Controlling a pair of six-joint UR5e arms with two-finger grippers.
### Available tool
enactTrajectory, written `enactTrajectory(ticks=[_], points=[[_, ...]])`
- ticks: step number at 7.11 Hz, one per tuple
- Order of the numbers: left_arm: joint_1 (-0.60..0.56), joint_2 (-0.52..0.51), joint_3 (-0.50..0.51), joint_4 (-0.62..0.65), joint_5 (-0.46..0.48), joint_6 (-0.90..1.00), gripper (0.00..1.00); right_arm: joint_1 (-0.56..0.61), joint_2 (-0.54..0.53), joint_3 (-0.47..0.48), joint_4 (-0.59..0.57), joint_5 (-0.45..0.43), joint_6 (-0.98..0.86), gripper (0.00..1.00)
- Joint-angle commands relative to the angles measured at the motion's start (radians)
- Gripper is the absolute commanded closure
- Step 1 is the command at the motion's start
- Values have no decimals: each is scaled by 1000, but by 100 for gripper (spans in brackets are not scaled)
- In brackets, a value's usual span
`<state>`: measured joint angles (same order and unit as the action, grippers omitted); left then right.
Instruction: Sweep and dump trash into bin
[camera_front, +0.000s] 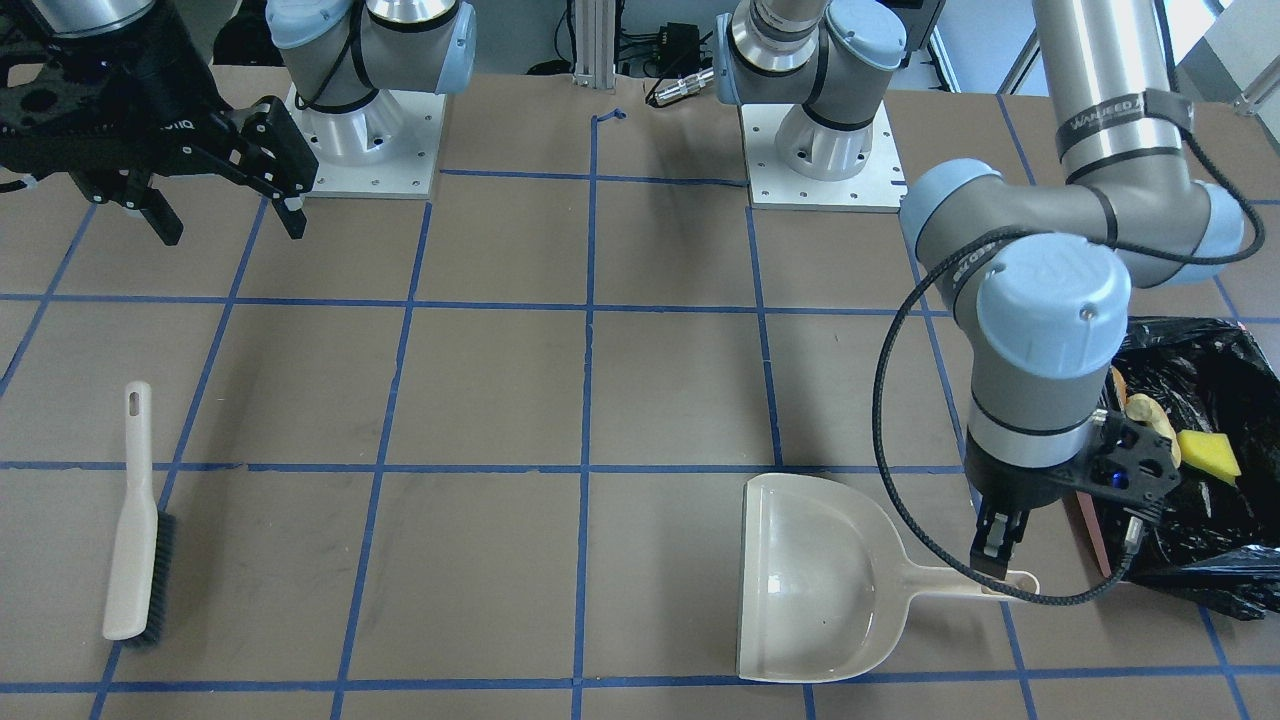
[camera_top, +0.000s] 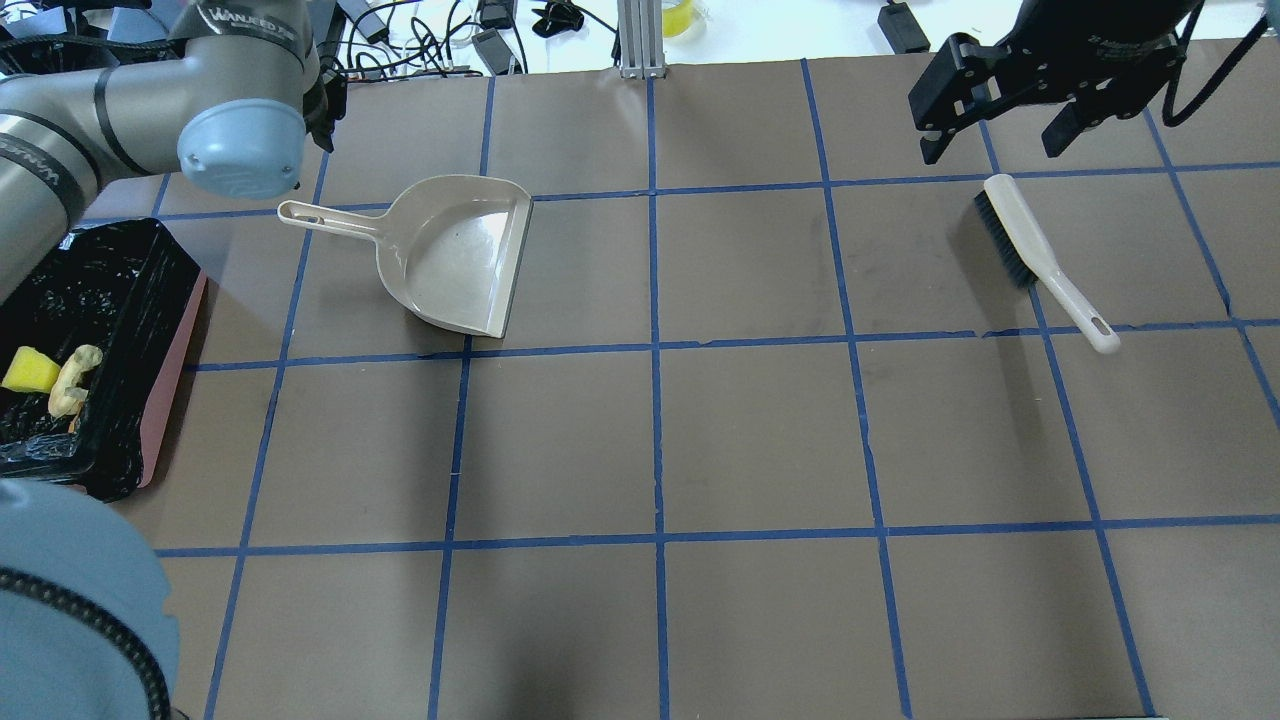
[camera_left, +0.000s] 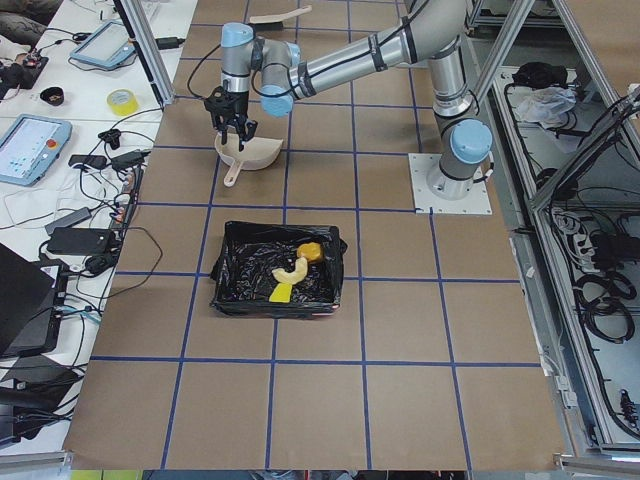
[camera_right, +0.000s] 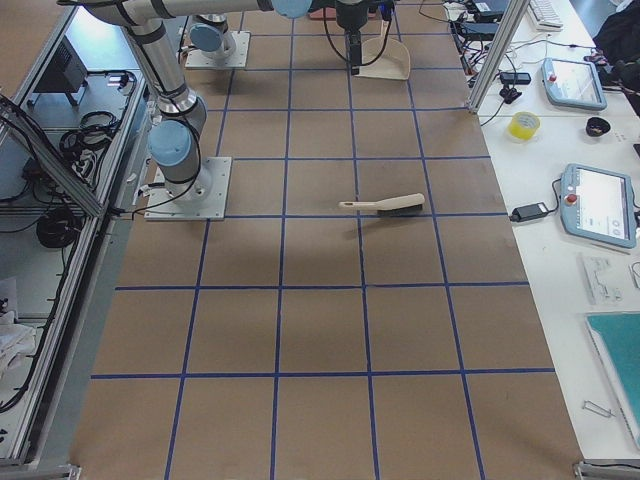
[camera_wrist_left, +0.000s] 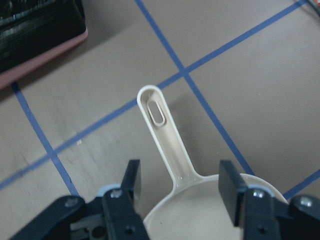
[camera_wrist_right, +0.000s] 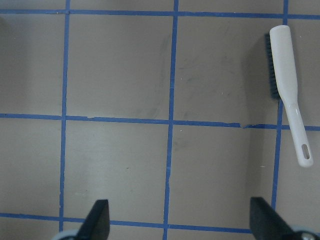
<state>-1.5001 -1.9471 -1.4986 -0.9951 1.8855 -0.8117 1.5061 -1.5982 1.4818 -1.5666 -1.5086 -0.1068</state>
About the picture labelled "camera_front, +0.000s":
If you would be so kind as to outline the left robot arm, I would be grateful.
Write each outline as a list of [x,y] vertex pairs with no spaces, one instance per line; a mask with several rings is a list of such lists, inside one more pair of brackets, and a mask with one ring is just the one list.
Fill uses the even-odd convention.
[[896,336],[936,286],[973,352],[965,473],[980,495],[970,557],[940,557],[1010,592],[1033,509],[1073,491],[1132,514],[1115,577],[1178,475],[1172,442],[1100,406],[1132,291],[1196,283],[1258,252],[1265,227],[1219,170],[1190,177],[1194,108],[1178,92],[1158,1],[1033,5],[1056,113],[1061,186],[1010,184],[974,159],[938,164],[901,201],[925,278],[897,310],[876,369],[879,413]]

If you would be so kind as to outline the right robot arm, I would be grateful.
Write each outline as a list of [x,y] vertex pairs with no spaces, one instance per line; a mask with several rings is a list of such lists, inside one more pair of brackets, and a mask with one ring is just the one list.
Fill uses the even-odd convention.
[[323,163],[358,167],[403,147],[394,92],[463,91],[476,15],[465,1],[269,1],[265,22],[294,97],[233,108],[170,1],[5,1],[6,193],[69,176],[84,199],[138,213],[168,246],[180,218],[155,176],[220,176],[264,196],[289,237]]

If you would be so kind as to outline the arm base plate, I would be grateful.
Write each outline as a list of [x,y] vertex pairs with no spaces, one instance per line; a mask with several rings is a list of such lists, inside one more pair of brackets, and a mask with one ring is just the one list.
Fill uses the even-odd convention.
[[317,159],[310,197],[429,200],[440,151],[447,95],[383,90],[346,114],[285,105]]
[[896,213],[908,182],[884,104],[860,129],[817,124],[799,105],[740,108],[751,205]]

